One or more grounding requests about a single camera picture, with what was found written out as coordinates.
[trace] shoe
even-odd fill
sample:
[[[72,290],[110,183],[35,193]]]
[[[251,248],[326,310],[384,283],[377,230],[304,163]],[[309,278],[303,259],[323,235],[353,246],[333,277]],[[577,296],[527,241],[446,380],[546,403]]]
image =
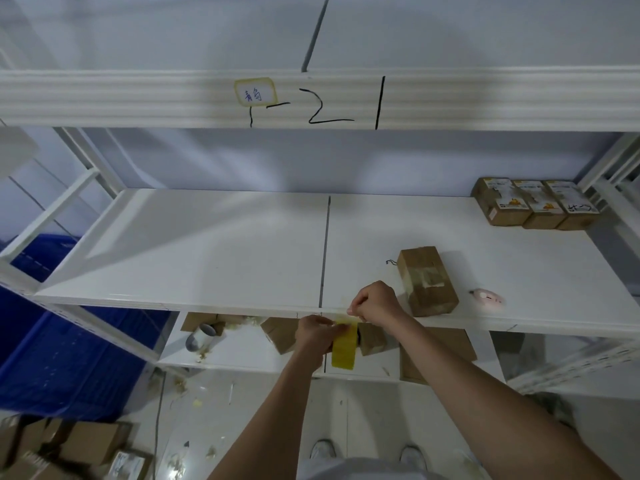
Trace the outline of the shoe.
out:
[[[405,446],[400,453],[400,463],[416,470],[427,471],[427,462],[417,446]]]
[[[318,440],[313,448],[309,458],[336,458],[335,448],[331,440]]]

